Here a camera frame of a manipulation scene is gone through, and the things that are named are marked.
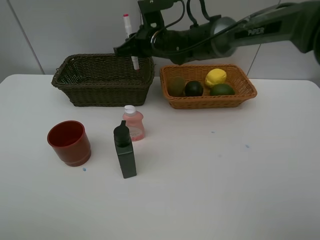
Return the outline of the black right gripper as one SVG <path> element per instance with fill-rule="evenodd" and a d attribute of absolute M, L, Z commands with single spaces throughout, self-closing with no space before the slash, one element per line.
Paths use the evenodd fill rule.
<path fill-rule="evenodd" d="M 158 57 L 182 65 L 194 60 L 192 50 L 180 52 L 195 44 L 194 32 L 194 27 L 182 31 L 146 31 L 142 27 L 131 38 L 127 38 L 125 43 L 114 47 L 113 51 L 119 57 Z"/>

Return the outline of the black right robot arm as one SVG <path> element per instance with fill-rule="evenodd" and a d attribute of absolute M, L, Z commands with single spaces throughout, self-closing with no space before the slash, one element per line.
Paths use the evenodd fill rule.
<path fill-rule="evenodd" d="M 309 0 L 281 3 L 259 10 L 240 20 L 220 15 L 208 16 L 199 24 L 188 1 L 182 2 L 182 14 L 192 24 L 187 30 L 172 30 L 165 24 L 162 11 L 174 5 L 172 0 L 140 0 L 142 25 L 125 43 L 135 57 L 159 57 L 182 65 L 192 61 L 227 58 L 236 48 L 256 44 L 290 41 L 301 52 L 320 55 L 320 3 Z"/>

